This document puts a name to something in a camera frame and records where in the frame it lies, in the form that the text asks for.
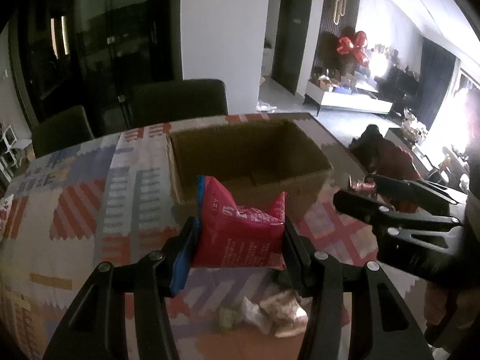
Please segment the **brown cardboard box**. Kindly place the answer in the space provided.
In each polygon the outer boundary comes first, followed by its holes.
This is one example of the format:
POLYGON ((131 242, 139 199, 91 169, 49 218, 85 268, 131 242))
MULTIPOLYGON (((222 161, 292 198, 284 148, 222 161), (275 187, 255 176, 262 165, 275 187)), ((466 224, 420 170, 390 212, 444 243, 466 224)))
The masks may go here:
POLYGON ((286 215, 301 219, 333 169, 320 147, 293 120, 197 127, 168 134, 176 213, 197 213, 200 176, 213 176, 240 206, 267 209, 285 192, 286 215))

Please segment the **pink snack packet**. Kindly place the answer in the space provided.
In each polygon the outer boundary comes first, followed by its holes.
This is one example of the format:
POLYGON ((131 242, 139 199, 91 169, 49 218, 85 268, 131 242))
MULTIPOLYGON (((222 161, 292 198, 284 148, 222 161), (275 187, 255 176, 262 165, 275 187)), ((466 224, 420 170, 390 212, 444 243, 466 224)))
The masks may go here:
POLYGON ((198 178, 200 239, 193 266, 204 268, 269 267, 283 269, 281 244, 287 193, 265 210, 239 205, 210 175, 198 178))

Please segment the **white wrapped snack packet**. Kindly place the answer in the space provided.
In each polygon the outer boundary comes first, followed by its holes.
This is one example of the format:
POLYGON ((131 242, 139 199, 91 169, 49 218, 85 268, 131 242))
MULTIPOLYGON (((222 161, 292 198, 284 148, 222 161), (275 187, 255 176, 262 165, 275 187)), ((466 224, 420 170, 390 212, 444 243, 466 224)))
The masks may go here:
POLYGON ((264 335, 270 334, 272 320, 256 303, 244 297, 240 306, 241 320, 259 329, 264 335))

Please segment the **gold clip wall ornament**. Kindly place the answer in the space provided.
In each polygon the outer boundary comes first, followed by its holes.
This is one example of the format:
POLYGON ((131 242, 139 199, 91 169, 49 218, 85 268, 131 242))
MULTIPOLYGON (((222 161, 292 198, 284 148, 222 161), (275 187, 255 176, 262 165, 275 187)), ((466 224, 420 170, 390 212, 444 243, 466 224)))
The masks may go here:
POLYGON ((347 9, 347 0, 335 0, 333 22, 336 26, 339 25, 340 19, 345 16, 347 9))

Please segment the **red foil candy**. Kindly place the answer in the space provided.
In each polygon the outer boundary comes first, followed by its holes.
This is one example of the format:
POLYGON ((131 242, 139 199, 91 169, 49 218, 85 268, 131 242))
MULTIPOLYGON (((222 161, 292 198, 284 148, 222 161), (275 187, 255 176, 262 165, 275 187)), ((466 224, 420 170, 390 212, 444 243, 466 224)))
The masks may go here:
POLYGON ((348 177, 347 191, 365 197, 375 197, 377 195, 377 186, 372 177, 366 177, 364 180, 355 180, 348 177))

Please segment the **dark dining chair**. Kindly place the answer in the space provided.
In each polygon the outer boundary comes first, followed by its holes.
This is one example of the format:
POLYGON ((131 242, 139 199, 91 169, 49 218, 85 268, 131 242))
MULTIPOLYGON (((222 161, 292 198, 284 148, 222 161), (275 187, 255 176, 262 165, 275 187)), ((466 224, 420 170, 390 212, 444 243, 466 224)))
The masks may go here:
POLYGON ((191 79, 137 86, 129 95, 133 128, 229 113, 222 80, 191 79))
POLYGON ((32 148, 37 158, 93 139, 83 106, 63 111, 32 130, 32 148))

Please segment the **red balloon bow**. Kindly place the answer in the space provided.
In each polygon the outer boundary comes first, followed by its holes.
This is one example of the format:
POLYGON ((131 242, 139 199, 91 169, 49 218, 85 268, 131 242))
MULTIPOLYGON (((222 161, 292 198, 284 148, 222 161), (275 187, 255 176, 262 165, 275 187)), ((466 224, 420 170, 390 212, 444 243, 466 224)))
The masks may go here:
POLYGON ((364 48, 367 45, 367 35, 363 31, 359 31, 354 35, 354 38, 341 37, 337 43, 337 53, 339 55, 352 55, 360 66, 368 67, 369 59, 364 53, 364 48))

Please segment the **dark glass sliding door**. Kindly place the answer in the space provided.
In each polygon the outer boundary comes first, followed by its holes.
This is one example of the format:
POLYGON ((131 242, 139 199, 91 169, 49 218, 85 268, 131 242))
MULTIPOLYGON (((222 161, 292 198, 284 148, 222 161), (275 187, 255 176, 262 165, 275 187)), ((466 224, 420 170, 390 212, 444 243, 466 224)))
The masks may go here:
POLYGON ((136 122, 134 90, 182 78, 181 0, 10 0, 9 48, 30 128, 84 108, 97 136, 136 122))

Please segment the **colourful patchwork tablecloth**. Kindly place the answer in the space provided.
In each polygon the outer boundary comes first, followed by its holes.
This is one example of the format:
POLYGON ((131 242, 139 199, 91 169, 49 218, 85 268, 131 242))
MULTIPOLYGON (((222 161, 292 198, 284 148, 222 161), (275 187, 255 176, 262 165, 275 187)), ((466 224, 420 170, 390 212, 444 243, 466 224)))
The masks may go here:
MULTIPOLYGON (((134 263, 181 229, 173 216, 167 135, 237 125, 256 115, 189 119, 115 133, 48 154, 10 183, 1 232, 1 321, 13 349, 40 359, 80 287, 102 261, 134 263)), ((168 315, 183 359, 295 359, 301 339, 252 326, 218 329, 225 307, 257 302, 278 287, 263 269, 195 269, 168 315)))

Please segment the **beige biscuit packet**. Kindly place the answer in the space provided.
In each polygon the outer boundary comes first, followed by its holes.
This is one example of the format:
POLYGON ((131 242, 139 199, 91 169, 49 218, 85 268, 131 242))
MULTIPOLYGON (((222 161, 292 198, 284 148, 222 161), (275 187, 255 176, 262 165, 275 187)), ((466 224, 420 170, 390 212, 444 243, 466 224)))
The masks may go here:
POLYGON ((308 314, 298 302, 294 290, 267 297, 259 303, 259 307, 272 321, 276 338, 289 338, 306 332, 308 314))

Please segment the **white tv cabinet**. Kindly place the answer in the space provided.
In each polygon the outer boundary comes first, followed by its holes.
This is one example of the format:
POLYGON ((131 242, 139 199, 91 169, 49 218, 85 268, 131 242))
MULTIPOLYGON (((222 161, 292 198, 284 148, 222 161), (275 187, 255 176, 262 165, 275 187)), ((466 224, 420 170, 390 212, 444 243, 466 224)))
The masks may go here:
POLYGON ((338 109, 378 115, 390 113, 393 103, 379 99, 374 94, 356 88, 343 87, 331 80, 307 82, 305 100, 315 102, 317 109, 338 109))

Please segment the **dark interior door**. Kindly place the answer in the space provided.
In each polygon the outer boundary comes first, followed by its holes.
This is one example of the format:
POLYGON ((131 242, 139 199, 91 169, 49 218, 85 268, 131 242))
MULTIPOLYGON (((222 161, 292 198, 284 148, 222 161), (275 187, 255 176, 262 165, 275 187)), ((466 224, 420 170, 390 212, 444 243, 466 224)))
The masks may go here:
POLYGON ((272 61, 272 79, 296 94, 312 0, 281 0, 272 61))

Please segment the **small light green packet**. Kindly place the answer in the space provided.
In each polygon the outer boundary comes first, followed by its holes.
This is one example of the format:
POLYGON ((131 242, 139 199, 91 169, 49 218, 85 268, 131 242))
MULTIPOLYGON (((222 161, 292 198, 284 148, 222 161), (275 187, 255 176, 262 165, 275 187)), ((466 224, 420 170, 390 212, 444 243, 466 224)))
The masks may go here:
POLYGON ((231 332, 242 321, 242 312, 238 308, 219 309, 218 328, 221 332, 231 332))

